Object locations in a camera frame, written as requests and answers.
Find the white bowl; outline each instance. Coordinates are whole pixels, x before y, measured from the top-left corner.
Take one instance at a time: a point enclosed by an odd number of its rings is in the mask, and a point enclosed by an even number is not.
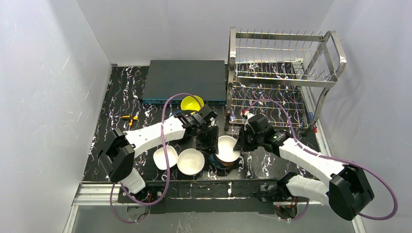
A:
[[[172,146],[166,146],[166,151],[168,152],[169,166],[172,167],[177,163],[177,152]],[[166,157],[163,147],[156,150],[153,154],[153,160],[156,167],[160,170],[166,170]]]
[[[179,170],[188,176],[194,176],[199,173],[205,165],[205,157],[196,149],[187,149],[179,154],[177,159],[177,167]]]
[[[218,138],[219,154],[216,154],[216,157],[227,163],[237,160],[239,158],[240,151],[233,151],[235,145],[236,139],[231,136],[220,136]]]

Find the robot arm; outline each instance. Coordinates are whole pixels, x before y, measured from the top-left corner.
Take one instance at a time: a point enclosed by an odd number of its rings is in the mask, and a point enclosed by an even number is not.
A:
[[[288,173],[272,186],[274,197],[286,200],[291,196],[306,197],[329,205],[346,220],[352,220],[374,198],[362,169],[311,155],[300,148],[286,131],[275,131],[263,115],[248,114],[234,150],[266,151],[290,160],[319,180]]]
[[[212,125],[217,115],[205,105],[198,112],[182,111],[165,120],[165,141],[179,140],[186,136],[196,138],[196,149],[218,153],[219,127]],[[109,132],[104,147],[99,153],[99,163],[110,181],[120,182],[136,194],[146,183],[133,169],[133,160],[143,152],[162,144],[161,123],[132,131],[122,132],[116,128]]]

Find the metal dish rack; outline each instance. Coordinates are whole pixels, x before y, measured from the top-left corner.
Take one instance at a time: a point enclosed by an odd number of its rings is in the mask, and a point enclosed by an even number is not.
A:
[[[336,51],[333,60],[328,51],[329,39]],[[225,130],[229,124],[245,123],[241,113],[252,102],[270,98],[283,105],[293,127],[306,135],[318,120],[326,94],[345,65],[346,56],[335,31],[314,35],[236,32],[230,28]],[[302,86],[322,88],[314,113],[305,110]],[[266,115],[276,128],[288,126],[284,113],[271,102],[260,102],[252,111]]]

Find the rack handle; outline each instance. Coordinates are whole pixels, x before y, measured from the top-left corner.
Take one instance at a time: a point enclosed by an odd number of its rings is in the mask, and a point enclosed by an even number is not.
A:
[[[236,63],[236,27],[230,27],[229,58],[227,63],[229,64],[229,69],[234,70]]]
[[[229,120],[230,120],[230,116],[226,116],[226,119],[224,121],[224,131],[228,131],[229,130]]]
[[[325,42],[328,42],[329,38],[332,38],[333,45],[335,46],[336,52],[338,53],[338,56],[339,56],[339,66],[335,71],[336,77],[340,77],[340,75],[342,74],[346,66],[346,55],[345,55],[345,52],[343,51],[341,40],[339,39],[336,31],[327,31],[324,38],[325,38]]]

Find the pliers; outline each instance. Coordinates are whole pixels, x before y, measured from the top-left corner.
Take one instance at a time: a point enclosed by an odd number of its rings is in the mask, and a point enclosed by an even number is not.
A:
[[[137,120],[137,116],[131,116],[131,115],[121,116],[120,118],[123,119],[123,120],[129,120],[129,121],[130,121],[130,122],[129,122],[129,126],[132,126],[132,125],[133,125],[133,121],[134,121],[134,120]]]

